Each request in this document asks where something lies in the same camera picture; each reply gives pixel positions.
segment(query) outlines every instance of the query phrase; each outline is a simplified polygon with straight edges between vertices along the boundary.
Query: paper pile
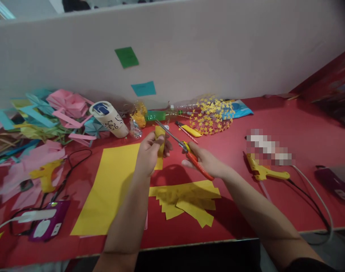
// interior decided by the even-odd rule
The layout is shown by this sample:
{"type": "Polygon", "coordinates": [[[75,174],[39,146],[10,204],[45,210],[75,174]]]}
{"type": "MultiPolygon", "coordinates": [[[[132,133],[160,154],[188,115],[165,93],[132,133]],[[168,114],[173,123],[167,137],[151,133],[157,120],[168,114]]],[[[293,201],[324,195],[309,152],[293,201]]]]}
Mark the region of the paper pile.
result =
{"type": "Polygon", "coordinates": [[[194,217],[203,228],[212,226],[214,217],[206,210],[215,210],[214,198],[221,198],[218,188],[209,180],[172,186],[151,187],[149,196],[155,196],[166,214],[166,220],[184,212],[194,217]]]}

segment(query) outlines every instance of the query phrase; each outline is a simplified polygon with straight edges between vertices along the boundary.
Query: cable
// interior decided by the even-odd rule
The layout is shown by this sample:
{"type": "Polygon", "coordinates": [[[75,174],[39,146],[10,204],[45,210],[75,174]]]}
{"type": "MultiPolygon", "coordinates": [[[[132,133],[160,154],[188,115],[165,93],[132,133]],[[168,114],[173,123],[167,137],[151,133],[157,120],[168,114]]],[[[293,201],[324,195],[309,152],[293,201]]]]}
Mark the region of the cable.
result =
{"type": "MultiPolygon", "coordinates": [[[[67,158],[67,161],[70,165],[70,170],[68,171],[68,173],[66,174],[65,176],[65,179],[63,180],[63,182],[60,184],[60,186],[58,187],[58,189],[56,190],[55,194],[53,195],[53,197],[51,198],[50,202],[54,202],[57,197],[60,195],[60,193],[64,190],[65,188],[65,185],[67,183],[67,180],[69,178],[69,176],[71,175],[71,173],[73,172],[73,170],[79,165],[81,164],[82,162],[84,162],[86,159],[88,159],[90,156],[92,155],[92,151],[89,150],[89,149],[82,149],[82,150],[78,150],[78,151],[74,151],[72,152],[68,158],[67,158]],[[76,165],[72,165],[71,161],[70,161],[70,157],[78,152],[82,152],[82,151],[89,151],[89,155],[87,157],[85,157],[84,159],[82,159],[81,161],[79,161],[76,165]]],[[[16,213],[13,214],[13,216],[11,217],[11,220],[7,221],[7,223],[9,223],[9,229],[10,229],[10,233],[11,235],[14,235],[14,236],[21,236],[21,235],[30,235],[32,230],[34,229],[35,227],[35,224],[36,224],[36,221],[33,221],[31,222],[31,225],[30,225],[30,228],[28,230],[25,230],[19,234],[14,234],[14,230],[13,230],[13,225],[12,225],[12,222],[14,221],[14,218],[16,215],[18,215],[19,213],[21,212],[25,212],[25,211],[30,211],[30,210],[43,210],[45,209],[48,205],[44,205],[44,202],[45,202],[45,199],[46,199],[46,196],[48,195],[48,193],[44,193],[43,195],[43,198],[41,200],[41,204],[39,206],[39,208],[26,208],[26,209],[22,209],[20,211],[17,211],[16,213]]]]}
{"type": "Polygon", "coordinates": [[[319,212],[319,215],[323,221],[323,223],[325,224],[326,228],[327,228],[327,232],[329,233],[329,237],[326,241],[322,242],[322,243],[318,243],[318,244],[312,244],[312,243],[309,243],[310,245],[321,245],[321,244],[325,244],[329,241],[331,241],[332,239],[332,236],[333,236],[333,228],[334,228],[334,223],[333,223],[333,220],[332,220],[332,217],[331,217],[331,213],[329,212],[325,202],[323,201],[323,199],[321,198],[321,196],[319,195],[319,193],[317,192],[316,188],[312,185],[312,183],[309,181],[309,179],[305,176],[305,174],[302,173],[301,170],[299,170],[295,165],[292,165],[292,167],[297,171],[299,172],[306,180],[307,182],[311,185],[312,189],[315,191],[315,193],[317,194],[318,198],[321,200],[324,208],[326,209],[327,211],[327,214],[328,214],[328,217],[330,219],[330,224],[327,222],[326,218],[324,217],[323,213],[321,212],[321,210],[319,209],[319,207],[317,206],[316,202],[306,193],[304,192],[300,187],[298,187],[292,180],[288,179],[287,181],[289,183],[291,183],[293,186],[295,186],[296,188],[298,188],[302,193],[304,193],[315,205],[315,207],[317,208],[318,212],[319,212]]]}
{"type": "Polygon", "coordinates": [[[84,162],[86,159],[88,159],[90,156],[92,155],[92,151],[90,149],[82,149],[82,150],[78,150],[78,151],[74,151],[73,153],[71,153],[69,156],[68,156],[68,163],[70,165],[70,170],[68,171],[68,173],[66,174],[65,176],[65,179],[63,180],[63,182],[60,184],[60,186],[58,187],[58,189],[56,190],[54,196],[52,197],[52,199],[50,200],[50,202],[54,202],[57,197],[60,195],[60,193],[64,190],[65,188],[65,185],[68,181],[68,178],[69,176],[71,175],[71,173],[73,172],[73,170],[79,165],[81,164],[82,162],[84,162]],[[89,151],[89,155],[87,157],[85,157],[84,159],[82,159],[81,161],[79,161],[76,165],[72,165],[71,164],[71,161],[70,161],[70,157],[78,152],[82,152],[82,151],[89,151]]]}

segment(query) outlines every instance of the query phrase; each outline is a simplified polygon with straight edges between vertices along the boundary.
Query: purple power strip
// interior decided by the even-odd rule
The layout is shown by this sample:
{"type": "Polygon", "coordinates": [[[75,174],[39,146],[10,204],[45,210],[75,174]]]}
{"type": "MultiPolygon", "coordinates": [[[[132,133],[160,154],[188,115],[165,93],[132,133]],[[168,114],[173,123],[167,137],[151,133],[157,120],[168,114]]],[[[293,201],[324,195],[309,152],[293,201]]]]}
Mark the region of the purple power strip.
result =
{"type": "Polygon", "coordinates": [[[37,226],[29,235],[29,241],[47,241],[55,237],[59,233],[59,229],[64,221],[65,215],[67,214],[69,205],[70,200],[50,202],[45,209],[56,209],[55,215],[52,218],[39,221],[37,226]]]}

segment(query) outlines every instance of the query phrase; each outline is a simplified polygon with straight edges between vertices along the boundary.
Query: table surface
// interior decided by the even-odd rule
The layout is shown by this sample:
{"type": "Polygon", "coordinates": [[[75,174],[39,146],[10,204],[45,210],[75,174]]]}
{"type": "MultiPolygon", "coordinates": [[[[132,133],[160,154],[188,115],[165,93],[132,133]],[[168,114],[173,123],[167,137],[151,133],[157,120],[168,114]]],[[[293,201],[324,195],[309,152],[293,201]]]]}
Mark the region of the table surface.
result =
{"type": "MultiPolygon", "coordinates": [[[[345,228],[345,201],[327,191],[314,177],[315,165],[345,164],[345,127],[326,116],[314,105],[301,100],[286,101],[278,97],[268,99],[259,97],[243,101],[253,110],[254,115],[235,119],[231,127],[224,132],[199,138],[199,146],[208,149],[217,158],[233,167],[257,191],[264,194],[244,159],[246,151],[244,137],[247,131],[251,128],[263,129],[264,134],[272,135],[273,141],[280,141],[281,147],[287,147],[289,153],[296,155],[296,166],[311,180],[325,201],[331,212],[334,228],[345,228]]],[[[144,136],[153,129],[154,127],[145,128],[144,136]]],[[[175,125],[170,125],[170,130],[180,140],[189,141],[189,138],[182,131],[178,131],[175,125]]],[[[5,232],[0,240],[0,268],[68,260],[101,253],[106,236],[81,238],[69,234],[93,185],[103,149],[132,143],[136,141],[116,138],[95,141],[92,157],[70,176],[66,193],[71,196],[71,206],[59,234],[51,241],[28,242],[25,236],[11,236],[8,227],[4,227],[5,232]]],[[[174,151],[164,160],[164,168],[154,173],[151,186],[205,180],[199,172],[181,166],[181,161],[185,157],[181,154],[181,148],[177,143],[172,141],[172,144],[174,151]]],[[[67,153],[83,148],[80,144],[72,143],[67,147],[67,153]]],[[[272,169],[288,171],[291,179],[316,201],[328,218],[313,189],[292,167],[281,166],[272,169]]],[[[6,172],[6,167],[0,168],[0,181],[6,172]]],[[[159,202],[156,198],[150,197],[148,229],[144,231],[141,248],[151,249],[256,237],[238,211],[223,181],[215,179],[213,184],[219,188],[222,198],[215,200],[216,211],[209,211],[214,216],[212,227],[205,226],[203,229],[187,213],[166,221],[159,202]]],[[[273,204],[288,217],[298,231],[325,229],[308,198],[287,182],[267,179],[264,181],[264,186],[273,204]]],[[[17,196],[0,205],[0,224],[14,213],[11,207],[16,199],[17,196]]]]}

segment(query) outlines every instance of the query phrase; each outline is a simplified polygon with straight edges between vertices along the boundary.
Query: blue sticky note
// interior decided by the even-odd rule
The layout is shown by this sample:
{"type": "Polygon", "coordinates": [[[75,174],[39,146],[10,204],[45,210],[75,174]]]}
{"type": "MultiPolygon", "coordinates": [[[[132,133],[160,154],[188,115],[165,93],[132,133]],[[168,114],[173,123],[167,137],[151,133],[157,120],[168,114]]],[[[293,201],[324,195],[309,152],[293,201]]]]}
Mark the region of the blue sticky note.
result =
{"type": "Polygon", "coordinates": [[[155,85],[153,81],[141,84],[133,84],[131,85],[132,89],[135,91],[137,96],[147,96],[156,94],[155,85]]]}

